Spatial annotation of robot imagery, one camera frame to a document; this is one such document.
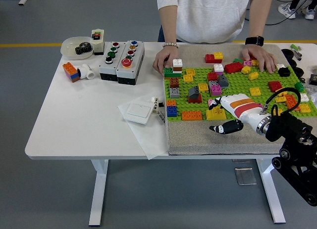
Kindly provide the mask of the person's right hand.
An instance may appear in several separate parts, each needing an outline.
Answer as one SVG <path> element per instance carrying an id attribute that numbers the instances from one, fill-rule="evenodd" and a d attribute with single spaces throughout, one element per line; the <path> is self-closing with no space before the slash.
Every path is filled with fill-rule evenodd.
<path id="1" fill-rule="evenodd" d="M 178 48 L 175 46 L 165 46 L 156 54 L 153 68 L 164 75 L 164 68 L 172 67 L 174 59 L 178 59 Z"/>

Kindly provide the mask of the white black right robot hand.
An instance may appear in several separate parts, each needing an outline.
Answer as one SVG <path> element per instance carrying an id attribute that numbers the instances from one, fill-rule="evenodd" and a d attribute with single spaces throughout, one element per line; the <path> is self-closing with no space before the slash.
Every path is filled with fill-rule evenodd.
<path id="1" fill-rule="evenodd" d="M 240 131 L 244 124 L 249 124 L 259 135 L 266 134 L 271 116 L 247 95 L 240 93 L 217 97 L 212 101 L 209 110 L 219 104 L 236 119 L 218 126 L 210 126 L 210 130 L 225 135 Z"/>

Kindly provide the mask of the person's left hand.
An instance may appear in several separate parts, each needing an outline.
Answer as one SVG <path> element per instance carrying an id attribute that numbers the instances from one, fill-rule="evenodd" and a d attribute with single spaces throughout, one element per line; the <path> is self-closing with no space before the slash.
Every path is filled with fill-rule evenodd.
<path id="1" fill-rule="evenodd" d="M 241 51 L 242 57 L 249 61 L 251 56 L 259 62 L 259 69 L 261 72 L 267 70 L 269 74 L 275 71 L 276 60 L 273 54 L 267 52 L 261 46 L 257 45 L 245 45 Z"/>

